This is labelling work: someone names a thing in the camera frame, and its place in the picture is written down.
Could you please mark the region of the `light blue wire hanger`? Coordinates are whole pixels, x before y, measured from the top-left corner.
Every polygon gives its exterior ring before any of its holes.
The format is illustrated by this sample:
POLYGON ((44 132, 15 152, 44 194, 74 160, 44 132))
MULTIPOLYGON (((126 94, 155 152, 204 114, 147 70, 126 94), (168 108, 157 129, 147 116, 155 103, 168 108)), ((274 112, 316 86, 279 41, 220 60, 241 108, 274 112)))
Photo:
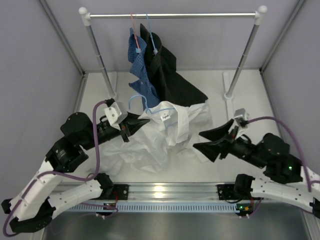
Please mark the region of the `light blue wire hanger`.
POLYGON ((161 101, 157 106, 149 107, 147 98, 141 94, 136 94, 128 101, 129 109, 131 109, 133 100, 138 97, 141 98, 144 107, 142 114, 151 117, 155 122, 162 123, 165 129, 178 125, 178 111, 172 103, 167 101, 161 101))

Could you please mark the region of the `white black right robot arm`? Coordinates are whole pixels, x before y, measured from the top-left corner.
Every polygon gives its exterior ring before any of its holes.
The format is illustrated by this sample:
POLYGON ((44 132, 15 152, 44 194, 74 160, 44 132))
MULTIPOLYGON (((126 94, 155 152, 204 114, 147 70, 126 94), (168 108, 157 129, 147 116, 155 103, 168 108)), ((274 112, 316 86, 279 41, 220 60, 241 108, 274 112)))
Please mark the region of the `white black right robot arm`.
POLYGON ((221 193, 220 198, 275 200, 319 218, 320 176, 306 166, 303 154, 295 157, 290 153, 290 145, 270 132, 253 144, 247 135, 240 133, 250 123, 243 117, 231 119, 220 127, 200 132, 207 142, 193 145, 211 162, 232 155, 262 170, 265 178, 238 174, 233 189, 221 193))

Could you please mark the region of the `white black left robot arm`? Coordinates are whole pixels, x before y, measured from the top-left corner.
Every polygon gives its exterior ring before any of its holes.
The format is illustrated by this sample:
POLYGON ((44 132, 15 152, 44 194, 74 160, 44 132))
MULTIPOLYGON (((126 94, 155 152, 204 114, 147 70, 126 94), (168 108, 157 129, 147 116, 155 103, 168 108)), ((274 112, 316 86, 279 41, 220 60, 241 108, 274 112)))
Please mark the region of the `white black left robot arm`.
POLYGON ((109 175, 98 173, 82 185, 59 194, 52 191, 89 157, 94 148, 93 123, 83 112, 68 117, 61 126, 64 136, 48 151, 38 172, 15 198, 5 199, 1 207, 8 215, 5 225, 12 235, 35 233, 51 223, 64 211, 87 200, 106 200, 114 194, 109 175))

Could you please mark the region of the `white shirt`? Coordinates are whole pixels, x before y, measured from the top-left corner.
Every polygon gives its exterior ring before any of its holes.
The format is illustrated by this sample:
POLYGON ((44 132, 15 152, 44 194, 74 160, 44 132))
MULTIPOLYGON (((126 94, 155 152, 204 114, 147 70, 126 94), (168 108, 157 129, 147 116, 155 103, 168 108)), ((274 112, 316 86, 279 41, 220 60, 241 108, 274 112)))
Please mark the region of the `white shirt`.
POLYGON ((214 126, 209 105, 173 105, 178 112, 178 125, 165 129, 162 123, 142 113, 139 118, 150 122, 129 137, 129 142, 119 136, 100 145, 100 172, 115 176, 123 164, 129 164, 137 171, 158 173, 176 161, 206 162, 193 144, 203 143, 205 139, 199 133, 214 126))

